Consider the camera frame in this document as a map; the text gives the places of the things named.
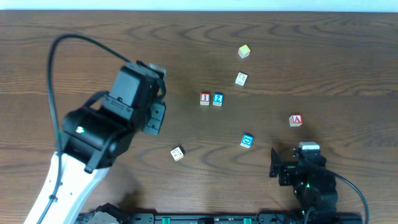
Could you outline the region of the blue number 2 block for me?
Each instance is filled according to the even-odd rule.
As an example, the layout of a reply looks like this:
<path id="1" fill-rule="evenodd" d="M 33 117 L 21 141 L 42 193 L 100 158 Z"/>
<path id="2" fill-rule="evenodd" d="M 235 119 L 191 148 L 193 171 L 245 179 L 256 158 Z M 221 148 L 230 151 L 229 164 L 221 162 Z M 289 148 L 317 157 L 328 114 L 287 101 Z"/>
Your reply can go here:
<path id="1" fill-rule="evenodd" d="M 221 93 L 215 93 L 213 95 L 213 106 L 222 106 L 224 95 Z"/>

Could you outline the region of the plain engraved wooden block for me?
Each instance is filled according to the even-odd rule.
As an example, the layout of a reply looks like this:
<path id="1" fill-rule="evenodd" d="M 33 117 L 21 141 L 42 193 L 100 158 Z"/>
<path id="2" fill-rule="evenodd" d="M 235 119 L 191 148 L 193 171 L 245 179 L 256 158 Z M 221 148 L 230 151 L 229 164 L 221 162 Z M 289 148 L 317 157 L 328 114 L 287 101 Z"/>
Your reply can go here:
<path id="1" fill-rule="evenodd" d="M 245 73 L 239 72 L 237 77 L 236 77 L 235 84 L 240 85 L 240 86 L 244 86 L 247 78 L 248 78 L 248 75 L 246 75 Z"/>

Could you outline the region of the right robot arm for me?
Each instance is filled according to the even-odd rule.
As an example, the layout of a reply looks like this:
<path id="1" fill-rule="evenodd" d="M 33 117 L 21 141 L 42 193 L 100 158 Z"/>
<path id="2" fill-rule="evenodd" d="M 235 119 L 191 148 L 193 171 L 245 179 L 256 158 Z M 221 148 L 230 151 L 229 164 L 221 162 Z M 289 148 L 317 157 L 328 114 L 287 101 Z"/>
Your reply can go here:
<path id="1" fill-rule="evenodd" d="M 294 149 L 297 161 L 283 161 L 275 149 L 271 150 L 269 177 L 279 178 L 279 185 L 291 186 L 302 208 L 295 223 L 331 223 L 336 214 L 338 194 L 336 180 L 326 173 L 326 158 L 319 149 Z"/>

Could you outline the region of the red letter I block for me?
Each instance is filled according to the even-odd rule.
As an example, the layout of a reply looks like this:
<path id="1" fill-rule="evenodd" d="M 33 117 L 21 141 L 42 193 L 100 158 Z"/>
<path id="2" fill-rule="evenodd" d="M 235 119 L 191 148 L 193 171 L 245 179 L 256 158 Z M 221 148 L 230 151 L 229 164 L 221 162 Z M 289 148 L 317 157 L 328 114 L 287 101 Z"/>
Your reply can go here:
<path id="1" fill-rule="evenodd" d="M 209 93 L 200 93 L 200 104 L 203 106 L 208 106 L 210 104 Z"/>

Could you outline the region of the red letter A block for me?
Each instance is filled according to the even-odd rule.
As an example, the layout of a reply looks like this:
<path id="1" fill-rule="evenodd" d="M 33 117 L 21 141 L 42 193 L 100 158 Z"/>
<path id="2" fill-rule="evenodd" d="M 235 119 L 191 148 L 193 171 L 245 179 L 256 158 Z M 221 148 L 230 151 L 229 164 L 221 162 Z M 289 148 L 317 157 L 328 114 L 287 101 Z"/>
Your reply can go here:
<path id="1" fill-rule="evenodd" d="M 293 114 L 289 117 L 290 127 L 299 127 L 303 125 L 303 117 L 301 114 Z"/>

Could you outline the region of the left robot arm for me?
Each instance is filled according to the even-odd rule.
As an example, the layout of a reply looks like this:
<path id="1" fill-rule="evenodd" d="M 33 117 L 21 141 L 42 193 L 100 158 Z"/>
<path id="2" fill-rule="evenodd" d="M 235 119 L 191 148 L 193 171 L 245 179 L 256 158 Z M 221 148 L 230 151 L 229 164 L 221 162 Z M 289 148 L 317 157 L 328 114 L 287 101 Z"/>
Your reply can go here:
<path id="1" fill-rule="evenodd" d="M 127 62 L 111 91 L 99 91 L 63 119 L 42 190 L 26 223 L 73 223 L 134 135 L 158 135 L 165 116 L 165 68 Z"/>

